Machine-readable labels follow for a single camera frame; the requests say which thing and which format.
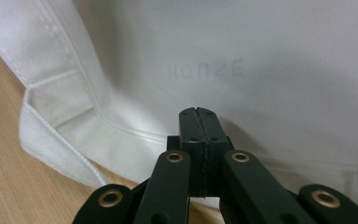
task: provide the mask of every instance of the white cloth bag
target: white cloth bag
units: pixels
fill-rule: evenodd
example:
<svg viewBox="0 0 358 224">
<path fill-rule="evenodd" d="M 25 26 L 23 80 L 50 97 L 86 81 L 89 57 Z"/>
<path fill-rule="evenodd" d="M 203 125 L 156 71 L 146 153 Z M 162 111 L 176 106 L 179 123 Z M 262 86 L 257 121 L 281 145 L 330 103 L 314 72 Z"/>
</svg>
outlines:
<svg viewBox="0 0 358 224">
<path fill-rule="evenodd" d="M 147 179 L 201 106 L 286 188 L 358 203 L 358 1 L 0 0 L 0 55 L 22 147 L 76 181 Z"/>
</svg>

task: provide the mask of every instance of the tote bag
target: tote bag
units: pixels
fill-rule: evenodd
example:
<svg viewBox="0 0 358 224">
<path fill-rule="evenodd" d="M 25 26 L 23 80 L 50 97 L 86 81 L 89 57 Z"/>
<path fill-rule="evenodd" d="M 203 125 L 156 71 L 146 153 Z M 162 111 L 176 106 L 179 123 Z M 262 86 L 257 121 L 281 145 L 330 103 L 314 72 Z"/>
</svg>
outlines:
<svg viewBox="0 0 358 224">
<path fill-rule="evenodd" d="M 200 106 L 284 187 L 358 203 L 358 1 L 1 0 L 0 55 L 22 147 L 78 182 L 147 179 Z"/>
</svg>

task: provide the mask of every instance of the wooden table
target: wooden table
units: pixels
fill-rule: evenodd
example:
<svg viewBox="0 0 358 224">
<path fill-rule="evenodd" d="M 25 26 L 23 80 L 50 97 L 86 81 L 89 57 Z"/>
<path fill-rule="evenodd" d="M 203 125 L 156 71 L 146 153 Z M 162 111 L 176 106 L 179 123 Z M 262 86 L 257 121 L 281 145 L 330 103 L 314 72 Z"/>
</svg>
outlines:
<svg viewBox="0 0 358 224">
<path fill-rule="evenodd" d="M 23 94 L 24 87 L 0 58 L 0 223 L 72 223 L 94 189 L 58 174 L 21 149 Z M 134 185 L 103 171 L 117 184 Z M 194 203 L 189 222 L 224 223 L 217 209 Z"/>
</svg>

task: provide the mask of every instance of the letter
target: letter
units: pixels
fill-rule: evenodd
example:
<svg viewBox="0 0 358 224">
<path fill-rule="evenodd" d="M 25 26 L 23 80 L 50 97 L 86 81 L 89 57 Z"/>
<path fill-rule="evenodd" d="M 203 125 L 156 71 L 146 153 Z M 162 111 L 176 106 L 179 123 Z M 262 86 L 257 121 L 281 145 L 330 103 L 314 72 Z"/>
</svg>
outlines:
<svg viewBox="0 0 358 224">
<path fill-rule="evenodd" d="M 240 77 L 242 76 L 242 67 L 241 63 L 243 62 L 243 59 L 235 59 L 232 61 L 232 76 L 234 77 Z"/>
<path fill-rule="evenodd" d="M 182 77 L 190 78 L 193 75 L 193 69 L 190 64 L 185 64 L 182 67 Z"/>
<path fill-rule="evenodd" d="M 217 69 L 216 69 L 216 76 L 217 77 L 223 77 L 225 75 L 225 67 L 226 67 L 226 64 L 223 63 L 223 62 L 215 62 L 215 64 L 217 64 Z"/>
<path fill-rule="evenodd" d="M 205 77 L 209 77 L 209 68 L 208 68 L 207 63 L 200 63 L 200 65 L 199 65 L 199 77 L 202 77 L 202 75 L 201 75 L 202 70 L 204 70 L 203 74 L 205 74 Z"/>
<path fill-rule="evenodd" d="M 177 78 L 176 65 L 173 66 L 173 69 L 169 65 L 168 69 L 170 70 L 170 78 L 173 78 L 173 77 Z"/>
</svg>

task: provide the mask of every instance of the wood grain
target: wood grain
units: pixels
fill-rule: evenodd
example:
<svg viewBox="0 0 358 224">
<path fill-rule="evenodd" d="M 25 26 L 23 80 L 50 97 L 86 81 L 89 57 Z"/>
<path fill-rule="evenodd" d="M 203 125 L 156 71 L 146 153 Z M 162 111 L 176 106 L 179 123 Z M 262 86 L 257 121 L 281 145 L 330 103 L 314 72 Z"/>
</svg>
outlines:
<svg viewBox="0 0 358 224">
<path fill-rule="evenodd" d="M 24 87 L 0 58 L 0 223 L 72 223 L 94 189 L 58 174 L 21 149 L 23 94 Z M 117 184 L 135 185 L 100 169 Z M 217 209 L 195 203 L 189 222 L 224 223 Z"/>
</svg>

